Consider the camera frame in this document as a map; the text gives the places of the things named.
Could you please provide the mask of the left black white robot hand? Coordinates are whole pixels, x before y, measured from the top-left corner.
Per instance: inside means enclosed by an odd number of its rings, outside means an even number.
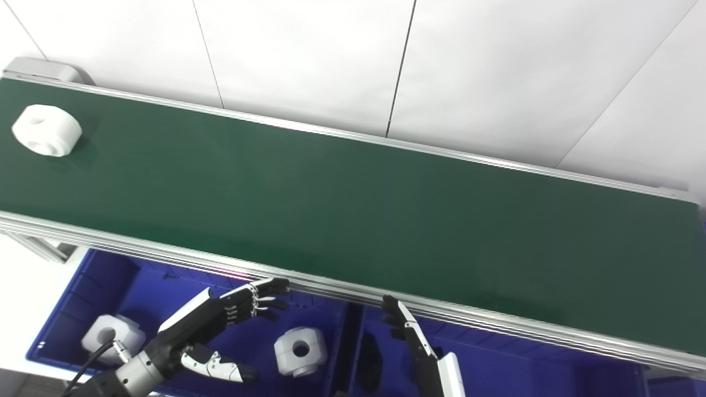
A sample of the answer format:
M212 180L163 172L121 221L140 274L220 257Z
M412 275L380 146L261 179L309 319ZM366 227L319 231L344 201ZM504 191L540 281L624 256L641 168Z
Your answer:
M162 324L145 347L148 361L167 381L187 370L228 382L255 382L257 369L235 362L207 344L228 326L255 317L276 321L277 311L289 307L278 297L289 292L290 282L284 277L250 281L219 297L207 287Z

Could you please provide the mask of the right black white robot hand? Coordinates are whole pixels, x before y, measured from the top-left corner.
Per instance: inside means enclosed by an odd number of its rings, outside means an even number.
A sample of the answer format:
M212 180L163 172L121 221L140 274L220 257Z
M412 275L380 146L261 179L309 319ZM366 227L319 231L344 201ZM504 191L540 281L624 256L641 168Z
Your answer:
M466 396L457 355L454 352L437 355L419 322L401 300L385 294L381 308L386 312L383 321L391 327L391 337L406 342L413 355L419 395Z

